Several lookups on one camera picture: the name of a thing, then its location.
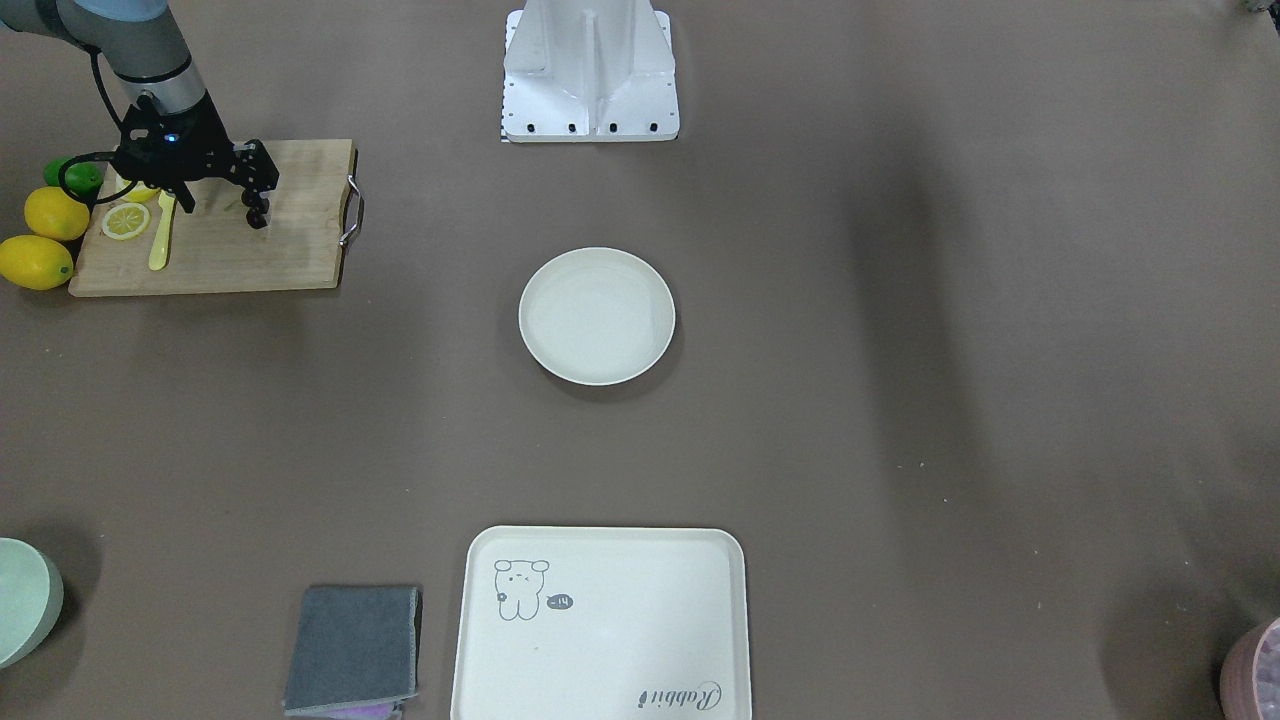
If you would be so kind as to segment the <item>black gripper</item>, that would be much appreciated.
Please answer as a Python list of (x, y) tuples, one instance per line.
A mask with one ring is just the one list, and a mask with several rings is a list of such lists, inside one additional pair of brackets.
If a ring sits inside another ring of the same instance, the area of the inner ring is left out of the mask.
[(119, 176), (128, 181), (170, 190), (175, 202), (186, 214), (192, 214), (196, 208), (195, 196), (187, 182), (207, 178), (219, 178), (239, 186), (241, 201), (246, 210), (259, 205), (269, 210), (270, 200), (266, 193), (276, 188), (279, 170), (265, 143), (259, 138), (237, 145), (234, 150), (210, 92), (205, 92), (191, 108), (175, 113), (163, 113), (160, 102), (151, 94), (145, 92), (141, 96), (143, 95), (156, 102), (172, 137), (178, 142), (178, 149), (173, 156), (151, 165), (125, 165), (111, 159), (111, 167)]

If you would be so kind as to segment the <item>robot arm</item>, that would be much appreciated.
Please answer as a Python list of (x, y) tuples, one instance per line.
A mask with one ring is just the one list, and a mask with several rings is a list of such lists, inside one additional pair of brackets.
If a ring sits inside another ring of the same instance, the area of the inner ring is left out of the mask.
[(166, 1), (4, 1), (3, 27), (59, 38), (102, 58), (131, 100), (115, 120), (110, 164), (127, 181), (173, 193), (195, 210), (189, 184), (241, 187), (250, 227), (268, 224), (279, 170), (265, 145), (230, 140)]

